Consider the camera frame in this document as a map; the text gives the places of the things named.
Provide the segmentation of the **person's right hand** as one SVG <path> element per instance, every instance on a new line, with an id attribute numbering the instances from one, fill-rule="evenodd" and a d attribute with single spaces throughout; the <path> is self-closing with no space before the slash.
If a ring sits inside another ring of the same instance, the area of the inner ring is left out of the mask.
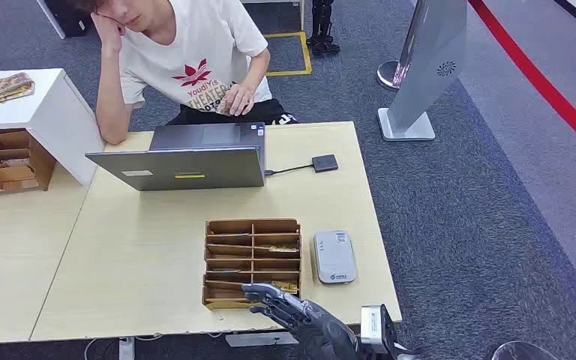
<path id="1" fill-rule="evenodd" d="M 125 27 L 108 16 L 91 12 L 91 19 L 97 30 L 103 53 L 118 54 L 122 48 L 121 37 L 125 34 Z"/>

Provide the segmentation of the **person's left hand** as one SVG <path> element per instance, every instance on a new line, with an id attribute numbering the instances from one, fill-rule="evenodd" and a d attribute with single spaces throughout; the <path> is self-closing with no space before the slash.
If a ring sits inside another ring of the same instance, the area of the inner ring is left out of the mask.
<path id="1" fill-rule="evenodd" d="M 254 105 L 254 91 L 247 85 L 234 84 L 223 98 L 223 113 L 228 116 L 243 116 Z"/>

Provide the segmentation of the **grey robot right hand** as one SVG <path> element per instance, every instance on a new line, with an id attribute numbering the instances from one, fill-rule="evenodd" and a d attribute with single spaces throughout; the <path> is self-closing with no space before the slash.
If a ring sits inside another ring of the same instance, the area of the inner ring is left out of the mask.
<path id="1" fill-rule="evenodd" d="M 284 292 L 269 283 L 245 283 L 244 297 L 262 314 L 286 329 L 310 359 L 358 359 L 357 338 L 343 322 L 309 300 Z"/>

